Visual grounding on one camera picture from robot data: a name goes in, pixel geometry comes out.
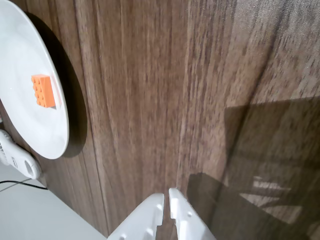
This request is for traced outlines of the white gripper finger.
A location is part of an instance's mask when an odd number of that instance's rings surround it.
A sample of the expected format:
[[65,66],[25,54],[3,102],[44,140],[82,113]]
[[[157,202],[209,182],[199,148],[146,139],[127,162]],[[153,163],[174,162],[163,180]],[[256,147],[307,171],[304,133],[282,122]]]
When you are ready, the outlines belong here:
[[185,196],[177,188],[170,188],[168,193],[170,217],[175,220],[178,240],[216,239]]
[[138,205],[109,235],[108,240],[154,240],[163,224],[163,193],[154,193]]

